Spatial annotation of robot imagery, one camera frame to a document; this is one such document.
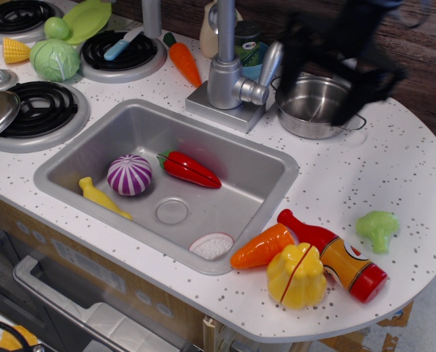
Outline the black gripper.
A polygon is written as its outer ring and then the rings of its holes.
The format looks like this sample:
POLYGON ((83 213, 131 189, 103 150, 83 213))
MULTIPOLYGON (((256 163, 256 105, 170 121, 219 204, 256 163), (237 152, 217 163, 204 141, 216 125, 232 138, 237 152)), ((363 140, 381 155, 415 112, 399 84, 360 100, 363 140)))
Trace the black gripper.
POLYGON ((280 34, 283 71, 279 90, 288 94, 307 65, 348 81, 331 126, 345 125, 366 104, 384 100, 406 79, 407 70, 374 42, 385 14, 342 12, 325 18, 294 12, 280 34))

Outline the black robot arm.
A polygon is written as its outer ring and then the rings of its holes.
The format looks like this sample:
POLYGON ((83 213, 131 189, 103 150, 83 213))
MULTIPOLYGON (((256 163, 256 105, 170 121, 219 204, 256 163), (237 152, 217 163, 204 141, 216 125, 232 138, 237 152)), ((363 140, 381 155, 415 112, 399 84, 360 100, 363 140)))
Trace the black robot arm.
POLYGON ((406 78, 406 70, 376 47, 374 35, 401 1, 347 1, 336 18, 293 12, 278 37, 283 46, 283 75, 278 92, 289 96, 308 63, 348 81, 333 125, 343 125, 366 104, 387 99, 406 78))

